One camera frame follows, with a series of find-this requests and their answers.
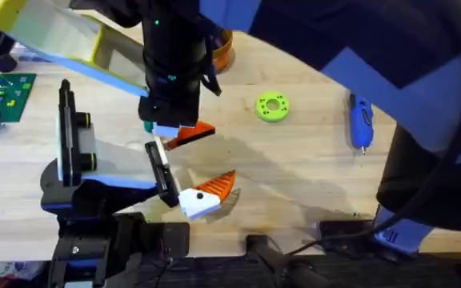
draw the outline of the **circuit board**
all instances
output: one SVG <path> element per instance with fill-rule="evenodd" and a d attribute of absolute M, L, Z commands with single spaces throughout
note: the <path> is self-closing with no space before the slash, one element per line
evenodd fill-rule
<path fill-rule="evenodd" d="M 19 122 L 36 74 L 0 74 L 0 122 Z"/>

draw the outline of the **white object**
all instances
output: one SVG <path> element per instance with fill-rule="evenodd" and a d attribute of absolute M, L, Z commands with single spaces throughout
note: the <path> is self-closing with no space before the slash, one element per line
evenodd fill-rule
<path fill-rule="evenodd" d="M 161 126 L 157 122 L 154 122 L 152 127 L 152 134 L 159 135 L 161 137 L 176 138 L 179 133 L 179 128 Z"/>
<path fill-rule="evenodd" d="M 166 151 L 165 151 L 165 146 L 163 145 L 163 142 L 161 141 L 161 138 L 157 135 L 154 136 L 154 141 L 156 142 L 156 146 L 158 147 L 158 153 L 159 157 L 161 158 L 161 163 L 165 167 L 169 167 L 170 165 L 168 164 L 168 158 L 166 157 Z"/>
<path fill-rule="evenodd" d="M 182 212 L 190 219 L 196 219 L 220 208 L 220 197 L 193 188 L 182 191 L 179 196 Z"/>

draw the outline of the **wooden tabletop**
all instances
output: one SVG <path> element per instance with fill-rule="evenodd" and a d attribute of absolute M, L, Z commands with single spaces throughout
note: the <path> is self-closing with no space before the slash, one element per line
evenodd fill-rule
<path fill-rule="evenodd" d="M 139 28 L 126 33 L 141 38 Z M 182 186 L 238 172 L 223 208 L 190 222 L 190 256 L 243 254 L 244 238 L 253 233 L 269 234 L 288 251 L 312 239 L 318 221 L 373 218 L 393 120 L 375 111 L 375 140 L 362 156 L 349 146 L 342 86 L 245 34 L 235 34 L 234 48 L 231 68 L 218 76 L 222 95 L 202 90 L 200 120 L 215 125 L 216 135 L 169 153 Z M 61 80 L 70 80 L 78 110 L 91 112 L 96 138 L 107 149 L 146 161 L 146 135 L 136 96 L 55 64 L 24 62 L 15 72 L 38 76 L 21 121 L 0 130 L 0 260 L 49 259 L 58 224 L 40 208 L 39 179 L 55 158 Z M 270 90 L 291 103 L 277 124 L 254 112 L 256 98 Z M 150 171 L 134 167 L 119 167 L 119 173 L 152 179 Z M 157 197 L 132 210 L 151 221 L 186 220 Z M 461 233 L 437 230 L 422 251 L 461 251 Z"/>

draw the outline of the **orange and white object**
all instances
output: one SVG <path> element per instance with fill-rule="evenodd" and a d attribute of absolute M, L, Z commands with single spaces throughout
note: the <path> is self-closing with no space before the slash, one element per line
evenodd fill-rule
<path fill-rule="evenodd" d="M 219 209 L 231 192 L 235 178 L 236 171 L 232 170 L 199 186 L 182 191 L 178 196 L 182 212 L 193 220 Z"/>
<path fill-rule="evenodd" d="M 177 137 L 165 143 L 167 150 L 173 150 L 189 142 L 214 134 L 216 129 L 209 123 L 198 121 L 195 127 L 181 127 Z"/>

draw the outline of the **black cable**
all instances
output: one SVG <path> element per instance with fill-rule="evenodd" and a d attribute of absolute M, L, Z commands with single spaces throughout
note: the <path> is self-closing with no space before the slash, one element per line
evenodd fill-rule
<path fill-rule="evenodd" d="M 455 32 L 455 36 L 459 38 L 461 41 L 461 7 L 458 7 L 457 5 L 451 7 L 451 2 L 449 0 L 442 0 L 441 3 L 443 4 L 442 12 L 446 16 L 444 21 L 448 22 L 447 24 L 450 24 L 449 27 L 455 29 L 455 31 L 453 32 Z M 365 230 L 357 234 L 337 235 L 315 240 L 313 242 L 307 243 L 304 246 L 301 246 L 296 250 L 291 251 L 287 255 L 297 254 L 314 245 L 321 245 L 324 242 L 369 237 L 372 234 L 376 234 L 382 230 L 388 229 L 400 220 L 409 217 L 410 214 L 413 213 L 413 211 L 420 209 L 426 203 L 426 201 L 436 192 L 436 189 L 434 188 L 439 179 L 442 177 L 443 172 L 445 172 L 449 167 L 454 165 L 460 155 L 461 118 L 456 129 L 455 135 L 453 136 L 445 155 L 442 157 L 437 167 L 433 169 L 433 171 L 430 173 L 430 175 L 419 188 L 418 192 L 410 199 L 410 201 L 404 207 L 398 210 L 395 214 L 393 214 L 389 219 L 387 219 L 385 222 L 381 223 L 373 229 Z"/>
<path fill-rule="evenodd" d="M 158 274 L 158 279 L 156 279 L 156 284 L 154 285 L 154 288 L 158 288 L 159 286 L 159 280 L 161 280 L 161 277 L 165 274 L 166 268 L 168 267 L 168 263 L 165 263 L 165 266 L 161 269 L 161 271 Z"/>
<path fill-rule="evenodd" d="M 257 260 L 257 262 L 259 263 L 259 266 L 261 266 L 261 271 L 263 272 L 264 276 L 268 279 L 270 287 L 279 288 L 280 287 L 279 281 L 275 277 L 276 273 L 272 274 L 270 272 L 268 265 L 264 262 L 264 260 L 260 256 L 256 257 L 255 260 Z"/>
<path fill-rule="evenodd" d="M 240 259 L 243 259 L 243 258 L 244 258 L 244 256 L 232 257 L 230 259 L 225 259 L 225 260 L 223 260 L 223 261 L 221 261 L 219 263 L 211 265 L 211 267 L 205 267 L 204 270 L 218 270 L 218 269 L 222 268 L 223 266 L 225 266 L 229 262 L 234 262 L 234 261 L 237 261 L 237 260 L 240 260 Z M 159 266 L 158 264 L 156 264 L 154 262 L 152 262 L 152 266 L 154 266 L 158 270 L 162 269 L 162 266 Z M 184 263 L 184 261 L 179 260 L 179 261 L 173 263 L 172 265 L 170 265 L 170 267 L 166 270 L 166 272 L 188 273 L 188 272 L 192 272 L 195 269 L 196 268 L 194 268 L 194 267 L 188 266 L 186 263 Z"/>
<path fill-rule="evenodd" d="M 273 244 L 273 246 L 278 252 L 283 253 L 282 248 L 280 248 L 280 245 L 272 237 L 270 237 L 269 235 L 265 235 L 265 236 L 268 238 L 269 242 Z"/>

